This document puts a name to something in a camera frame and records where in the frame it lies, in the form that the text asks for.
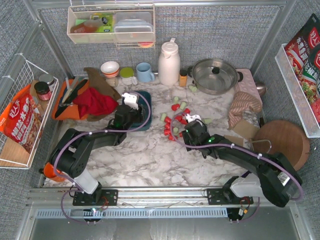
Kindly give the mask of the teal storage basket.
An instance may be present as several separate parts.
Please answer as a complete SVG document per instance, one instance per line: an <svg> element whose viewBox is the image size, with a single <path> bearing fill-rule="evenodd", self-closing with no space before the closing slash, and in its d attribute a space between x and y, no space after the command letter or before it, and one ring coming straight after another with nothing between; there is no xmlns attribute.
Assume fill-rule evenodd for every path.
<svg viewBox="0 0 320 240"><path fill-rule="evenodd" d="M137 90L133 93L129 91L128 93L137 96L137 104L142 109L142 120L135 122L129 129L137 129L147 120L148 115L150 115L147 123L143 127L136 130L136 132L147 131L152 123L152 96L148 91L143 90Z"/></svg>

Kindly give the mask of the striped pink cloth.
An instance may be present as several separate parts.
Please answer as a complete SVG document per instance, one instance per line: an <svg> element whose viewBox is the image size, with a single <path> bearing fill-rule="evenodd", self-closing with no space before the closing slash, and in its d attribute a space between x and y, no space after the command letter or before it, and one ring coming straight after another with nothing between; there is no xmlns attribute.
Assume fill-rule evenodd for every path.
<svg viewBox="0 0 320 240"><path fill-rule="evenodd" d="M228 129L232 130L243 119L244 111L258 113L262 108L263 104L253 95L243 91L236 92L228 111Z"/></svg>

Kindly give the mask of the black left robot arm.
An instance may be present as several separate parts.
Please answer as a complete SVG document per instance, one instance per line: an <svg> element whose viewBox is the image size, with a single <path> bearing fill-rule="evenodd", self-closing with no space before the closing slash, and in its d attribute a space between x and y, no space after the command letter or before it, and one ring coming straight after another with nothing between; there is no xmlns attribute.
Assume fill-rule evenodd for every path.
<svg viewBox="0 0 320 240"><path fill-rule="evenodd" d="M91 152L102 147L120 145L128 132L141 129L151 117L149 104L138 106L138 109L122 104L116 108L114 118L102 130L84 132L74 128L68 129L49 156L54 173L64 173L82 193L93 195L100 183L87 170Z"/></svg>

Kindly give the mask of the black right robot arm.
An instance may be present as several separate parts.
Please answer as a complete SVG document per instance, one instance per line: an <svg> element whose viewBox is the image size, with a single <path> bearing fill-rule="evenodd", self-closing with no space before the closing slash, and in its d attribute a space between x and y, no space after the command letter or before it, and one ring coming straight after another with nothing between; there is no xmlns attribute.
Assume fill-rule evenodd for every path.
<svg viewBox="0 0 320 240"><path fill-rule="evenodd" d="M185 125L182 137L188 151L198 150L204 158L228 161L256 175L263 196L273 205L283 208L289 200L303 199L302 180L284 154L257 153L221 135L210 135L199 119Z"/></svg>

